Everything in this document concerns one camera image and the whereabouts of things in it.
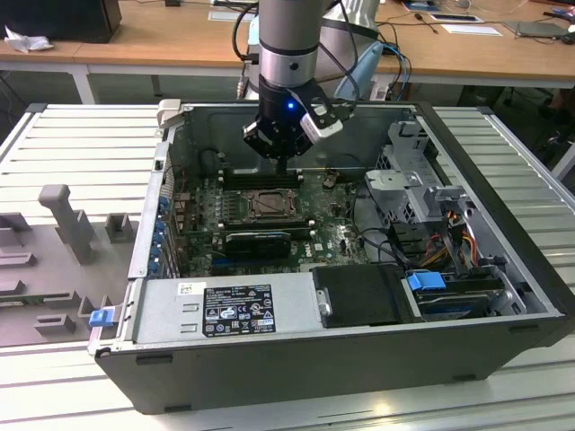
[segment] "aluminum profile table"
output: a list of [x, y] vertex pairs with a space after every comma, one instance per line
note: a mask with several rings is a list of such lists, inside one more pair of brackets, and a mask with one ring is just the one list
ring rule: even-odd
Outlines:
[[[575, 198], [495, 115], [475, 108], [437, 112], [565, 284], [575, 288]], [[438, 162], [457, 183], [447, 161]]]
[[105, 222], [110, 213], [139, 221], [155, 147], [162, 141], [157, 105], [34, 110], [0, 146], [0, 212], [20, 212], [30, 225], [53, 224], [38, 195], [45, 184], [67, 184], [72, 208], [83, 209], [91, 222]]

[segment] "white label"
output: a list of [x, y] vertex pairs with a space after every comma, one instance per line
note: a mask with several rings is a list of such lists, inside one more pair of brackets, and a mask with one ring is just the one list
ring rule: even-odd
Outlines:
[[208, 286], [205, 281], [198, 283], [179, 283], [178, 295], [203, 295], [204, 289]]
[[273, 325], [273, 319], [259, 319], [256, 326]]

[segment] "blue plastic clip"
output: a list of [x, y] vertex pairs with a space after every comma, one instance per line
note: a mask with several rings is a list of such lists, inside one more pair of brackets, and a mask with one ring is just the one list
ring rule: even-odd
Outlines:
[[446, 282], [438, 272], [414, 272], [407, 281], [412, 291], [446, 289]]
[[92, 328], [114, 326], [114, 322], [112, 321], [113, 317], [113, 310], [94, 310], [92, 314], [90, 314], [88, 324]]

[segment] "white paper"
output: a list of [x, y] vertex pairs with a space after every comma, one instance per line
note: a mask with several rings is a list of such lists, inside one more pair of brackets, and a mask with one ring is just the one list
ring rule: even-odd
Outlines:
[[48, 38], [45, 38], [44, 36], [24, 36], [23, 34], [11, 31], [8, 27], [4, 28], [6, 29], [4, 42], [17, 51], [28, 54], [28, 51], [54, 48], [54, 45], [50, 45]]
[[482, 25], [441, 24], [451, 34], [475, 34], [479, 36], [503, 36], [492, 27]]

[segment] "metal workbench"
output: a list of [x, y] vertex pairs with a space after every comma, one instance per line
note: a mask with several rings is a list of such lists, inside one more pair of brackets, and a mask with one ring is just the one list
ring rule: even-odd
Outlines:
[[[565, 282], [575, 288], [572, 195], [496, 117], [475, 109], [437, 111]], [[72, 200], [71, 205], [88, 208], [86, 213], [92, 221], [100, 221], [110, 211], [129, 212], [137, 220], [145, 190], [136, 188], [145, 187], [145, 172], [149, 172], [154, 147], [161, 140], [156, 124], [155, 106], [48, 106], [42, 113], [26, 114], [0, 147], [0, 206], [12, 205], [33, 223], [46, 223], [49, 215], [41, 213], [40, 205], [25, 206], [14, 200], [14, 190], [39, 188], [50, 176], [62, 182], [74, 180], [80, 191], [85, 188], [84, 196], [79, 191], [81, 197]], [[69, 148], [81, 149], [74, 150], [72, 156]], [[62, 173], [55, 174], [53, 168], [40, 162], [48, 159], [52, 160], [51, 166], [59, 163]], [[116, 163], [112, 159], [124, 160]], [[447, 163], [439, 163], [456, 182]], [[15, 182], [17, 172], [22, 176]], [[105, 186], [117, 183], [126, 186], [111, 195], [112, 188]], [[16, 191], [24, 196], [22, 199], [26, 199], [22, 193], [27, 191], [37, 197], [37, 190]], [[91, 201], [96, 200], [98, 204], [91, 207]], [[250, 370], [257, 365], [235, 366]], [[0, 370], [3, 430], [575, 428], [572, 335], [553, 347], [521, 354], [480, 382], [155, 417], [134, 411], [129, 400], [87, 355], [85, 342], [0, 349]], [[253, 384], [266, 391], [264, 376], [254, 375]]]

